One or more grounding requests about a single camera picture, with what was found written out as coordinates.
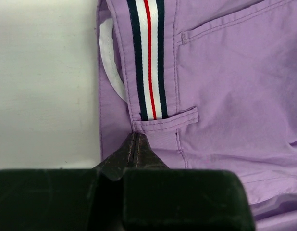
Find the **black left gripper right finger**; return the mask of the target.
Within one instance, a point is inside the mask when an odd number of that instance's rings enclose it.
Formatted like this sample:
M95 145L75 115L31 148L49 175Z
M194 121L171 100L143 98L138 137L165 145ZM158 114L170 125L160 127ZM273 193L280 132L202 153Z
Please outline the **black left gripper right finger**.
M131 133L122 174L127 231L253 231L245 189L228 170L170 169L144 134Z

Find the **purple trousers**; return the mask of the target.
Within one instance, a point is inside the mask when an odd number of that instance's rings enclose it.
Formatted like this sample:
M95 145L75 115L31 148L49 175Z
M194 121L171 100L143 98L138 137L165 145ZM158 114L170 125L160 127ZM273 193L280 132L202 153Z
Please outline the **purple trousers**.
M297 231L297 0L100 0L101 158L145 133L172 168L239 176Z

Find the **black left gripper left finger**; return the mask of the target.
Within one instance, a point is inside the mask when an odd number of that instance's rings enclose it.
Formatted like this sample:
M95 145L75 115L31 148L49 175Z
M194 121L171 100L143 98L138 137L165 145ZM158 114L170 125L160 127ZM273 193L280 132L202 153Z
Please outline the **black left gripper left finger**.
M1 169L0 231L122 231L120 180L134 137L94 168Z

